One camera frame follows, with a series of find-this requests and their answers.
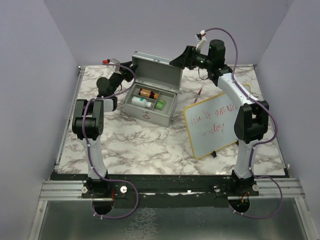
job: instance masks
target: small green package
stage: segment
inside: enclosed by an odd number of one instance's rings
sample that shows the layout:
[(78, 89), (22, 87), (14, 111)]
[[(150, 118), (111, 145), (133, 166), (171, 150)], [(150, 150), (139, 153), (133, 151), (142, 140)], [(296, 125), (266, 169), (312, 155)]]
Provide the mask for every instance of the small green package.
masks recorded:
[(165, 106), (166, 101), (163, 99), (160, 99), (157, 104), (155, 105), (156, 109), (162, 110), (162, 108)]

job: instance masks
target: light purple wall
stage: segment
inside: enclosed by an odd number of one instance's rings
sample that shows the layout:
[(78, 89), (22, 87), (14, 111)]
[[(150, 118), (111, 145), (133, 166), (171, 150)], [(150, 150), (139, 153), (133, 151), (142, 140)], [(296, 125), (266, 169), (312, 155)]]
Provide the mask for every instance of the light purple wall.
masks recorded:
[[(134, 51), (173, 59), (207, 28), (230, 31), (239, 63), (257, 64), (293, 0), (44, 0), (80, 65), (103, 59), (128, 61)], [(226, 62), (235, 50), (225, 33)]]
[(79, 70), (42, 0), (2, 0), (0, 12), (0, 239), (25, 240)]
[(320, 234), (320, 1), (295, 0), (257, 66), (279, 125), (289, 171), (299, 177)]

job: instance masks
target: gray toolbox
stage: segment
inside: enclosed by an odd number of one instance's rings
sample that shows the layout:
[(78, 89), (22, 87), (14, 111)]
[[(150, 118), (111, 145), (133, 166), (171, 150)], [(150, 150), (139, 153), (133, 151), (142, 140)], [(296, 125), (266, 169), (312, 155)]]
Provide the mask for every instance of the gray toolbox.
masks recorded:
[[(146, 122), (168, 127), (174, 115), (178, 92), (181, 85), (182, 70), (169, 65), (171, 60), (135, 51), (132, 55), (132, 64), (138, 65), (136, 83), (124, 99), (124, 112)], [(139, 95), (140, 89), (147, 89), (158, 94), (157, 99)], [(151, 108), (132, 105), (132, 98), (139, 97), (152, 103)], [(165, 100), (164, 107), (159, 110), (155, 106), (159, 100)]]

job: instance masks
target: small whiteboard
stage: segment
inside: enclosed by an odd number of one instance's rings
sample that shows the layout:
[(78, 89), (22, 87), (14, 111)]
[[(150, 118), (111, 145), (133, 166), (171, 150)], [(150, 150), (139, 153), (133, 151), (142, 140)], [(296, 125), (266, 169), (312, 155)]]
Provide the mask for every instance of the small whiteboard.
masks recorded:
[[(251, 91), (248, 84), (243, 86)], [(187, 106), (183, 114), (195, 159), (238, 140), (234, 130), (238, 109), (224, 92)]]

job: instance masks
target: toolbox latch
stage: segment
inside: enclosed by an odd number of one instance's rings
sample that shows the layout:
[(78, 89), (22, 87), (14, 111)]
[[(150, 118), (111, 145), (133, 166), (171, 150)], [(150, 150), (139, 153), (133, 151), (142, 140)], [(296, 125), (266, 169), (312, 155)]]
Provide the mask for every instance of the toolbox latch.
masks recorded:
[(150, 119), (150, 117), (148, 116), (148, 111), (142, 111), (142, 113), (143, 113), (143, 117), (145, 118), (145, 119)]

